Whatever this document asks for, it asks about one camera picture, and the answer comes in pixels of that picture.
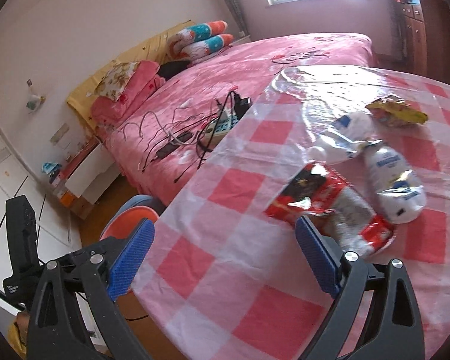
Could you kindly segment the person's left hand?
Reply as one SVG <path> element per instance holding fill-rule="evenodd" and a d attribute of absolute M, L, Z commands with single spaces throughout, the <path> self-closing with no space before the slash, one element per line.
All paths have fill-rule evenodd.
<path fill-rule="evenodd" d="M 17 327 L 17 334 L 22 347 L 26 347 L 27 344 L 29 322 L 30 315 L 26 310 L 17 313 L 14 324 Z"/>

